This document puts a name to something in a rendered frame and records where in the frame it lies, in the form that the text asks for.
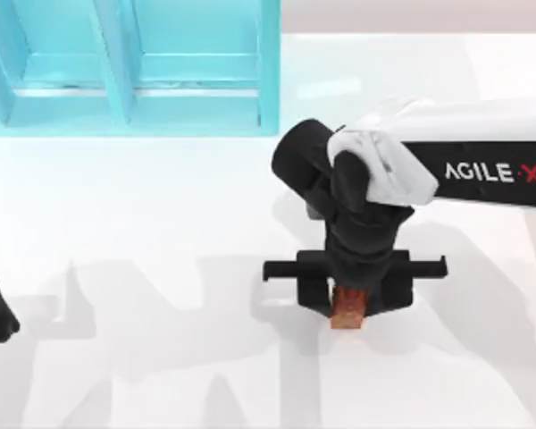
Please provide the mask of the light blue rack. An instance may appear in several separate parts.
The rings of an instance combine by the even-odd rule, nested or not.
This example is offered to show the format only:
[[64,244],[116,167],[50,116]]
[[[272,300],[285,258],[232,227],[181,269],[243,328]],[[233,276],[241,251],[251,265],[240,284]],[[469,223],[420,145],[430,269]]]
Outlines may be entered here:
[[0,0],[0,136],[271,136],[281,0]]

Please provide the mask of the reddish brown book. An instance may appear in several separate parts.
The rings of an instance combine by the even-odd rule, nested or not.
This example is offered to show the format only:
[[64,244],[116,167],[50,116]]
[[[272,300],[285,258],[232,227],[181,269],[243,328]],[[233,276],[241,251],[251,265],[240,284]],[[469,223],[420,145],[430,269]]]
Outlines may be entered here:
[[362,328],[367,307],[364,290],[344,288],[337,285],[331,298],[331,329],[359,330]]

